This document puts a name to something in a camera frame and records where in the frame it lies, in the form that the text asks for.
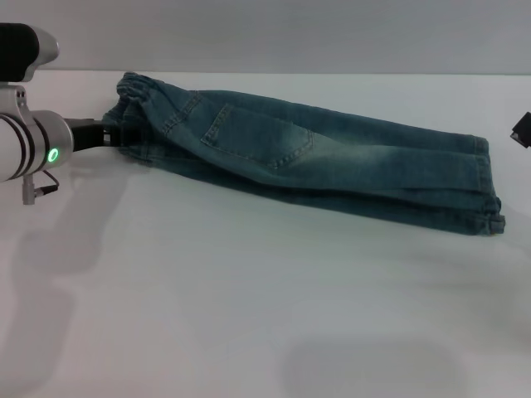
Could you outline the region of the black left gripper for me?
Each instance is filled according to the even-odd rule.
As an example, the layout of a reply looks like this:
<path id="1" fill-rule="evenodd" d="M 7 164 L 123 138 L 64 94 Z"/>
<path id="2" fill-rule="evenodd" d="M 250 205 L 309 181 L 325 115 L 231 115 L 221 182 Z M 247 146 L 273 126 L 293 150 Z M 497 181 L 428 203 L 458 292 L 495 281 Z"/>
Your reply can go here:
<path id="1" fill-rule="evenodd" d="M 104 126 L 94 119 L 66 119 L 73 137 L 73 151 L 91 148 L 125 148 L 142 143 L 142 133 L 137 129 Z"/>

